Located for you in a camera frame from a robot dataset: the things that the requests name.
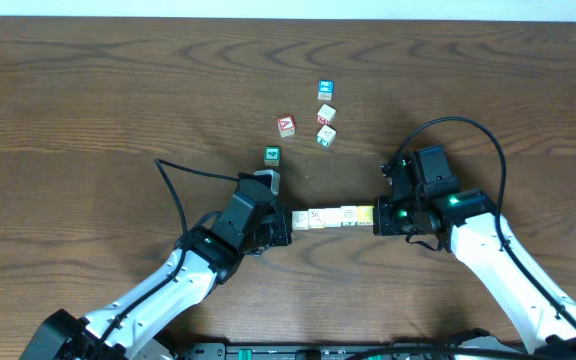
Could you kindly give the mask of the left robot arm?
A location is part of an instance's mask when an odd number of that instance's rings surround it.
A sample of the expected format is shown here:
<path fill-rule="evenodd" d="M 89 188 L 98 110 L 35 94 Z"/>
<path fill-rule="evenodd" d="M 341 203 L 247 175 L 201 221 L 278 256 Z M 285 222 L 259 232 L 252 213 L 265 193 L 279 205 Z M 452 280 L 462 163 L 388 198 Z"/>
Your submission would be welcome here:
<path fill-rule="evenodd" d="M 197 224 L 165 263 L 111 304 L 81 318 L 61 309 L 37 329 L 25 359 L 132 359 L 175 317 L 203 301 L 244 257 L 291 242 L 290 213 L 280 205 L 274 170 L 242 173 L 213 224 Z"/>

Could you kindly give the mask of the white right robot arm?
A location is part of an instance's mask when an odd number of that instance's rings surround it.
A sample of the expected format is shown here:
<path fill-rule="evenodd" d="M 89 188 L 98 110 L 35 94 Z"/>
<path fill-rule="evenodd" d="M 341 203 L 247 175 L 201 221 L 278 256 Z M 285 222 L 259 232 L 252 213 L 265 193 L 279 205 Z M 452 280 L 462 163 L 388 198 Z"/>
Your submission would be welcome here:
<path fill-rule="evenodd" d="M 391 186 L 375 201 L 373 232 L 416 244 L 433 235 L 483 283 L 530 354 L 576 359 L 576 302 L 514 235 L 496 204 L 464 190 L 443 147 L 397 155 L 381 167 Z"/>

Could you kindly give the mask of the yellow wooden block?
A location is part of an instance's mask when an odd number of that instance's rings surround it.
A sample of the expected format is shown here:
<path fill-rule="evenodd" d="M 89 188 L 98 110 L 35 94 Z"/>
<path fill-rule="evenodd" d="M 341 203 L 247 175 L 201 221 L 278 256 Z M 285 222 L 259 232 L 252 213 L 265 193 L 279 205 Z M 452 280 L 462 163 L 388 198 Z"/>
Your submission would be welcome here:
<path fill-rule="evenodd" d="M 374 207 L 358 206 L 357 207 L 357 224 L 359 226 L 372 226 L 374 224 Z"/>

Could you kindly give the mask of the plain engraved wooden block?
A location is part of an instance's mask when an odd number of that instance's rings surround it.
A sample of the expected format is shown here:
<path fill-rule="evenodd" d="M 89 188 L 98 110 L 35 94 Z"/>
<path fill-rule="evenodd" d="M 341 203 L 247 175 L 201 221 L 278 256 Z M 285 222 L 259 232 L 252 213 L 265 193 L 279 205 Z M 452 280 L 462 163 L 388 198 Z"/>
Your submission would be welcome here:
<path fill-rule="evenodd" d="M 308 227 L 310 229 L 325 228 L 325 210 L 309 209 L 308 210 Z"/>

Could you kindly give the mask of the plain block blue side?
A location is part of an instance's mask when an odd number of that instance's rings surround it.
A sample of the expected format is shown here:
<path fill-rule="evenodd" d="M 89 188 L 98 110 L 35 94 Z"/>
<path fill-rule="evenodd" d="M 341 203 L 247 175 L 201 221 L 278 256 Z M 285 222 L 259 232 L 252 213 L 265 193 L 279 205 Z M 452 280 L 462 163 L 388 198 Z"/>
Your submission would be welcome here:
<path fill-rule="evenodd" d="M 294 231 L 304 231 L 309 229 L 309 212 L 307 210 L 297 210 L 292 212 L 292 229 Z"/>

